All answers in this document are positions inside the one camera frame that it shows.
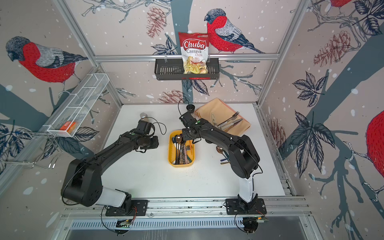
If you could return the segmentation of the orange plastic spoon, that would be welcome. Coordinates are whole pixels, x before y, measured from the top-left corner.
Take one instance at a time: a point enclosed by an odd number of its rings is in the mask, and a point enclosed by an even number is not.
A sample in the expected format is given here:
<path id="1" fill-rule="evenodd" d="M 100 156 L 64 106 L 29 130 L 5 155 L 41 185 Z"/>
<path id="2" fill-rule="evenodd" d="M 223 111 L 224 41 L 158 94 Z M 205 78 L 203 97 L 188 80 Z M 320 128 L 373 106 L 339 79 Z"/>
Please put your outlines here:
<path id="1" fill-rule="evenodd" d="M 190 163 L 192 163 L 194 159 L 194 152 L 193 152 L 194 149 L 191 141 L 187 141 L 186 148 L 187 148 L 187 153 L 188 153 Z"/>

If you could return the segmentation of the yellow plastic storage box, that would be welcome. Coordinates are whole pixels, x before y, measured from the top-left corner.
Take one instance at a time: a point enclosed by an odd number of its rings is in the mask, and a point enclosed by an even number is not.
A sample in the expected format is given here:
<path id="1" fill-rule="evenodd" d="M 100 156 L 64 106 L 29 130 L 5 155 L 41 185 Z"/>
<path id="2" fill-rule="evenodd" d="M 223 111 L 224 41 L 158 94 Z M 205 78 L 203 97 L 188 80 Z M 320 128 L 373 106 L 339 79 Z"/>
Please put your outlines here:
<path id="1" fill-rule="evenodd" d="M 173 131 L 169 137 L 169 150 L 168 150 L 168 162 L 175 168 L 190 167 L 195 159 L 195 145 L 192 144 L 192 140 L 177 142 L 182 134 L 181 130 Z"/>

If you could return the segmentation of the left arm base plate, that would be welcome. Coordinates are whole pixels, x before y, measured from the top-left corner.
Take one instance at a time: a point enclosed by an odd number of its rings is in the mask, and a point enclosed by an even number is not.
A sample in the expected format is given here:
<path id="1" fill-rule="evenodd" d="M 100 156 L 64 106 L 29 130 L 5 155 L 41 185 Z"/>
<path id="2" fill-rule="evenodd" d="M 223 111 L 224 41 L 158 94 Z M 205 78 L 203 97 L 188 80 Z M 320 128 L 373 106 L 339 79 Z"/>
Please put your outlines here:
<path id="1" fill-rule="evenodd" d="M 148 200 L 129 199 L 121 207 L 107 206 L 107 217 L 145 216 L 148 208 Z"/>

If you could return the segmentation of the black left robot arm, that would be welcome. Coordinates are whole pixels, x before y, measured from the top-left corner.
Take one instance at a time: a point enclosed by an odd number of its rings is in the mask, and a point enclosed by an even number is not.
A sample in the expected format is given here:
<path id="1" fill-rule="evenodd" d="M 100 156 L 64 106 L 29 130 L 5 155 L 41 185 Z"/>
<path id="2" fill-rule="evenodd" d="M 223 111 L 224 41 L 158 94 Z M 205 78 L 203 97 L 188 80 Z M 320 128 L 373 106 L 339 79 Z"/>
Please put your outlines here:
<path id="1" fill-rule="evenodd" d="M 145 153 L 159 146 L 155 126 L 140 120 L 135 129 L 125 132 L 107 148 L 85 160 L 70 162 L 61 190 L 62 199 L 85 207 L 105 205 L 120 208 L 126 204 L 128 193 L 105 188 L 103 173 L 124 155 L 135 151 Z"/>

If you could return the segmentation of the purple spoon black handle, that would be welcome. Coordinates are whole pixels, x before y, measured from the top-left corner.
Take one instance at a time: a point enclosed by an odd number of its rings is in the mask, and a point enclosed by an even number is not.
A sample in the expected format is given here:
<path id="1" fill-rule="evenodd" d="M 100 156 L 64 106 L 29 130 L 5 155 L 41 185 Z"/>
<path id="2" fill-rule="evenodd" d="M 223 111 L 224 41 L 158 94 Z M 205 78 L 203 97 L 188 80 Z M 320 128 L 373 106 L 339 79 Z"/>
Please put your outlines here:
<path id="1" fill-rule="evenodd" d="M 180 144 L 180 157 L 179 157 L 179 162 L 181 165 L 184 164 L 184 145 L 183 143 Z"/>

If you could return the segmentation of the steel spoon patterned handle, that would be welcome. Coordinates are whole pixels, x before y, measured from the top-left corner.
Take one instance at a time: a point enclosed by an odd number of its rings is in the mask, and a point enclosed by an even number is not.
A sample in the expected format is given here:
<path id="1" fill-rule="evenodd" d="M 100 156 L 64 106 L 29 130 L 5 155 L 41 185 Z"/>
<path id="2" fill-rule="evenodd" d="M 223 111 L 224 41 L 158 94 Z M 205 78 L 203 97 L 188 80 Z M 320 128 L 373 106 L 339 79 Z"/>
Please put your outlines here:
<path id="1" fill-rule="evenodd" d="M 189 160 L 189 157 L 188 157 L 188 153 L 187 153 L 187 148 L 186 146 L 183 146 L 183 164 L 189 164 L 190 163 L 190 160 Z"/>

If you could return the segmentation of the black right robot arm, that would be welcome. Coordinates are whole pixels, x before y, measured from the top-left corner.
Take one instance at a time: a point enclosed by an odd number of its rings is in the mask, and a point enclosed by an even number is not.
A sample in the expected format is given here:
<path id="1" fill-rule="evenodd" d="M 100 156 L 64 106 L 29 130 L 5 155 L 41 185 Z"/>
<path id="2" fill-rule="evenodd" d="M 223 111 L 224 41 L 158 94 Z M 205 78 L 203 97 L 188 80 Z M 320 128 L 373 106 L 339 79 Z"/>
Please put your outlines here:
<path id="1" fill-rule="evenodd" d="M 180 121 L 184 125 L 182 137 L 185 141 L 204 139 L 227 153 L 231 169 L 240 179 L 238 197 L 247 204 L 254 202 L 257 198 L 254 174 L 260 157 L 251 139 L 247 135 L 239 137 L 226 133 L 205 119 L 195 119 L 188 112 L 180 116 Z"/>

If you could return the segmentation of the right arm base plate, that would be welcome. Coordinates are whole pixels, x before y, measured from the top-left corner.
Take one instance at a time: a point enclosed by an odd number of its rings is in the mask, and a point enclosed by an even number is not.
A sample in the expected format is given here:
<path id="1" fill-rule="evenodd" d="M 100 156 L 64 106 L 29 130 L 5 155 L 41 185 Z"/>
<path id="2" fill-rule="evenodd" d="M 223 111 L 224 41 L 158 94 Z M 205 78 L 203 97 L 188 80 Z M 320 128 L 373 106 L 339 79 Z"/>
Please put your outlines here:
<path id="1" fill-rule="evenodd" d="M 235 199 L 226 199 L 224 203 L 228 215 L 266 215 L 266 205 L 263 199 L 254 198 L 246 203 L 239 196 Z"/>

